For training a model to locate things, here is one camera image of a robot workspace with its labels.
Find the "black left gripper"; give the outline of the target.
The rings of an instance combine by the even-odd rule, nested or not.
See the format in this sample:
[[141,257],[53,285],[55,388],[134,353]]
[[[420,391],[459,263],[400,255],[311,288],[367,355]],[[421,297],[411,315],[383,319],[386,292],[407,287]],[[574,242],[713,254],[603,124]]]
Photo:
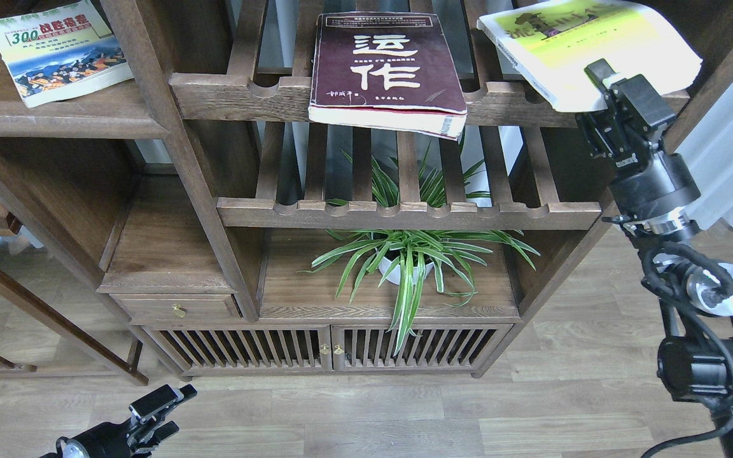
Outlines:
[[157,421],[165,419],[172,409],[197,393],[191,384],[179,389],[166,384],[131,403],[130,423],[137,424],[134,446],[130,445],[132,437],[128,423],[101,423],[70,440],[59,438],[55,457],[149,457],[151,452],[139,452],[139,449],[157,449],[179,431],[174,421],[166,424]]

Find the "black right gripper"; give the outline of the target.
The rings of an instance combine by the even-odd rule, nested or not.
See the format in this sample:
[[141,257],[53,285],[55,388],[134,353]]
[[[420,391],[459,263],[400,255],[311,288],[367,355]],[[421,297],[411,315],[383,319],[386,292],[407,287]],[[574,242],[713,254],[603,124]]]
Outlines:
[[623,78],[605,60],[587,65],[585,75],[603,96],[605,109],[577,113],[575,120],[594,158],[613,162],[609,188],[620,211],[611,220],[626,237],[695,237],[697,223],[685,208],[701,193],[681,155],[651,143],[628,153],[628,134],[661,138],[676,114],[642,74]]

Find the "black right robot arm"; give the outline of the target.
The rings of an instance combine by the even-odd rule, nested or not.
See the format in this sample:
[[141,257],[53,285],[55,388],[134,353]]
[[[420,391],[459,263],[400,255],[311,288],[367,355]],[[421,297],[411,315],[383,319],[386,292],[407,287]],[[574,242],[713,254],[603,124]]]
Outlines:
[[605,109],[580,113],[592,156],[614,165],[610,218],[639,252],[642,285],[659,298],[666,336],[657,375],[676,402],[709,408],[715,428],[663,441],[646,452],[718,438],[733,457],[733,264],[689,246],[699,232],[685,212],[700,197],[683,157],[664,151],[675,114],[642,75],[623,78],[605,60],[585,67]]

